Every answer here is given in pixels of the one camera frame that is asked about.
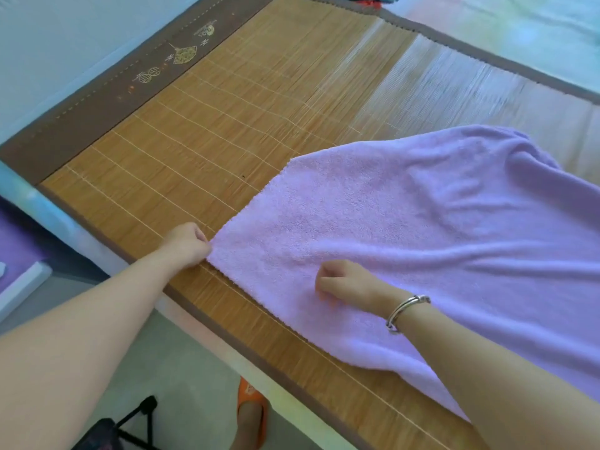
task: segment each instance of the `person's left hand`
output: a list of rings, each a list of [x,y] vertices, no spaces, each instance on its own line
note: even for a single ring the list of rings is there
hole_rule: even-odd
[[[213,250],[195,222],[186,222],[169,231],[162,240],[159,251],[173,260],[180,268],[198,265]]]

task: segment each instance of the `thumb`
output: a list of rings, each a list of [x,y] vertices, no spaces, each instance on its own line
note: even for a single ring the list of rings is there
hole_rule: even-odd
[[[343,299],[347,290],[346,278],[320,277],[317,280],[317,289]]]

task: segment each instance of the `orange slipper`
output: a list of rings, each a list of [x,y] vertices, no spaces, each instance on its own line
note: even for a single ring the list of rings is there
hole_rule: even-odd
[[[269,401],[260,394],[260,392],[252,387],[247,380],[243,377],[239,380],[239,387],[237,388],[237,412],[239,413],[239,407],[246,401],[254,401],[259,403],[263,408],[263,415],[260,419],[260,430],[259,438],[256,443],[256,448],[259,449],[265,443],[266,439],[266,418],[269,411]]]

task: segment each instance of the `person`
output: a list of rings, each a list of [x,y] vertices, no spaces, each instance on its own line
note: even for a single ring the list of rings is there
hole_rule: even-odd
[[[2,448],[70,448],[161,290],[210,252],[198,226],[178,226],[123,272],[1,337]],[[382,325],[413,297],[349,260],[324,262],[315,288],[322,299],[380,316]],[[407,307],[394,324],[492,450],[600,448],[599,404],[566,382],[429,303]],[[266,424],[266,400],[244,382],[234,450],[257,448]]]

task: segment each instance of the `silver bangle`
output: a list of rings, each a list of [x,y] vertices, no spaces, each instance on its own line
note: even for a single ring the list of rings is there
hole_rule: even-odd
[[[407,301],[399,304],[396,309],[392,312],[389,318],[387,318],[385,322],[385,326],[389,330],[390,333],[398,334],[400,330],[394,324],[396,318],[401,315],[407,308],[415,305],[417,303],[431,303],[431,299],[427,295],[413,295]]]

